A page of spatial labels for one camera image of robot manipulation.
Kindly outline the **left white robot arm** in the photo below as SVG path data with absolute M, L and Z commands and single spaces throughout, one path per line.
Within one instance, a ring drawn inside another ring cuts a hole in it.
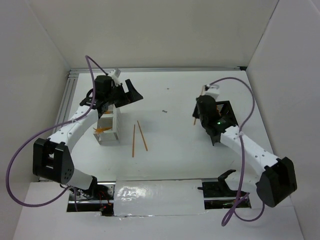
M 47 139 L 38 138 L 34 142 L 33 174 L 77 188 L 88 200 L 97 197 L 101 189 L 97 178 L 76 169 L 71 153 L 84 133 L 98 122 L 109 106 L 120 108 L 143 99 L 130 79 L 125 80 L 125 84 L 128 91 L 124 90 L 122 83 L 116 84 L 114 77 L 110 75 L 97 76 L 94 87 L 80 102 L 69 123 Z

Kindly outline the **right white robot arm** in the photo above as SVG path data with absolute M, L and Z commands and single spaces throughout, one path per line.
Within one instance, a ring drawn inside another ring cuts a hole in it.
M 255 184 L 258 197 L 274 208 L 298 188 L 293 161 L 264 150 L 241 132 L 232 111 L 217 107 L 219 104 L 212 96 L 201 95 L 196 98 L 192 116 L 200 120 L 213 145 L 221 143 L 239 155 L 244 154 L 245 162 L 259 177 Z

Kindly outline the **black utensil container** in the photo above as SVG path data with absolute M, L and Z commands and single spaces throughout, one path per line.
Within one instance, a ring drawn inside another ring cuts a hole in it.
M 216 143 L 220 143 L 221 134 L 225 133 L 227 128 L 238 125 L 237 119 L 235 117 L 234 111 L 229 100 L 218 101 L 216 103 L 216 108 L 220 116 L 211 124 L 210 139 L 213 146 Z

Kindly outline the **white utensil container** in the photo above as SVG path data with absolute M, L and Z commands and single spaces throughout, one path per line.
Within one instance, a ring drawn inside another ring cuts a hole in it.
M 97 121 L 93 135 L 100 145 L 110 146 L 120 142 L 121 139 L 121 112 L 115 105 L 109 105 Z

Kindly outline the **white tape sheet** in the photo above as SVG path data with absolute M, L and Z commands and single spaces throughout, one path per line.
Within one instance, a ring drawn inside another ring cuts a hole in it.
M 201 180 L 118 181 L 113 211 L 120 217 L 189 216 L 205 213 Z

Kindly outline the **aluminium rail at back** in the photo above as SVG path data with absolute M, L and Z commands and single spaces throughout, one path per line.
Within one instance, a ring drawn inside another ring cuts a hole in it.
M 140 68 L 118 68 L 121 73 L 136 72 L 210 72 L 210 71 L 246 71 L 247 66 L 223 66 L 223 67 L 140 67 Z M 109 73 L 113 68 L 104 68 Z M 93 68 L 93 73 L 100 73 L 99 68 Z M 70 74 L 89 73 L 87 68 L 74 68 L 69 71 Z

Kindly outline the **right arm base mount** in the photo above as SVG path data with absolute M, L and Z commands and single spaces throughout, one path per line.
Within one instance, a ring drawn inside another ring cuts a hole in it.
M 205 210 L 230 209 L 236 200 L 238 185 L 232 190 L 226 182 L 226 179 L 236 173 L 236 170 L 230 169 L 222 173 L 217 179 L 202 181 L 202 185 L 197 189 L 202 191 Z

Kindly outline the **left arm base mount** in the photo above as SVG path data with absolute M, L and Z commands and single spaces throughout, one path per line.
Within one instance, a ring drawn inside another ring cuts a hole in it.
M 114 216 L 115 181 L 98 182 L 99 190 L 96 196 L 85 194 L 78 189 L 69 190 L 67 213 L 97 213 L 100 216 Z

